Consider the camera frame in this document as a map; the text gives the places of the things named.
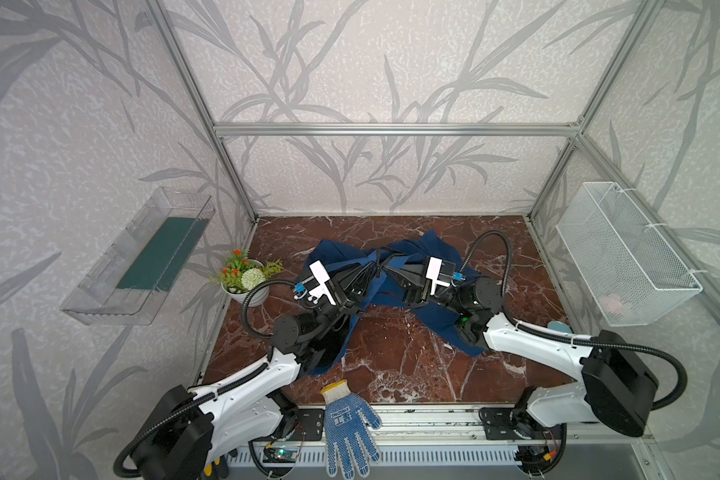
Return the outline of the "blue zip-up jacket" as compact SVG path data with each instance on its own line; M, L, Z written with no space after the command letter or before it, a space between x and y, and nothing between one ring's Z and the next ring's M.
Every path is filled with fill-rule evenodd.
M366 294L362 302L363 310L358 316L333 314L328 318L337 322L319 341L316 350L322 354L320 360L307 370L309 376L327 373L341 360L362 313L370 306L385 306L411 310L418 320L440 336L447 343L461 351L477 356L487 348L485 342L477 338L478 322L488 320L503 306L502 286L489 276L479 274L468 266L478 242L474 242L465 257L458 250L442 240L435 231L429 230L415 240L401 240L376 249L361 250L344 243L322 240L310 253L298 275L298 282L311 275L309 265L320 260L331 273L346 266L359 266L379 259L383 265L383 283L375 294ZM402 301L401 288L385 273L385 260L390 256L402 256L399 265L421 263L427 265L430 257L437 257L456 265L465 276L458 293L459 309L447 309L430 303L424 307L409 307Z

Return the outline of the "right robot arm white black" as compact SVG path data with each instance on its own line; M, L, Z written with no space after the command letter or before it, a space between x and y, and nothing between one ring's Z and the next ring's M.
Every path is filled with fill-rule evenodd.
M565 374L556 387L532 387L515 406L518 422L553 427L600 423L628 437L644 434L659 382L642 361L643 348L607 330L595 337L515 320L502 288L487 276L468 277L444 260L381 267L410 307L434 303L456 313L453 327L467 345L524 357Z

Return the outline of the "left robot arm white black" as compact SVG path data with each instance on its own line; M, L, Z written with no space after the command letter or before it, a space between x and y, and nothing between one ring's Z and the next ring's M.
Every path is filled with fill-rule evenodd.
M381 281L376 262L351 262L328 271L321 262L298 281L284 280L304 312L282 315L266 354L210 385L165 393L135 438L117 455L120 478L198 479L215 461L261 439L277 440L296 427L298 408L283 387L329 370L343 355L357 317Z

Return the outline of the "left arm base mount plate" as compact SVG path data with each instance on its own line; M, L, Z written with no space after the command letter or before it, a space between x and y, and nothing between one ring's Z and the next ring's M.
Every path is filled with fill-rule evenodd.
M320 441L323 439L325 409L295 408L287 411L273 435L278 440Z

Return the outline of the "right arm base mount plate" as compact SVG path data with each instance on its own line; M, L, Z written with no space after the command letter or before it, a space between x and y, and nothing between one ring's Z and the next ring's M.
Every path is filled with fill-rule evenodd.
M478 410L487 440L561 440L567 435L562 424L545 427L519 408L483 407Z

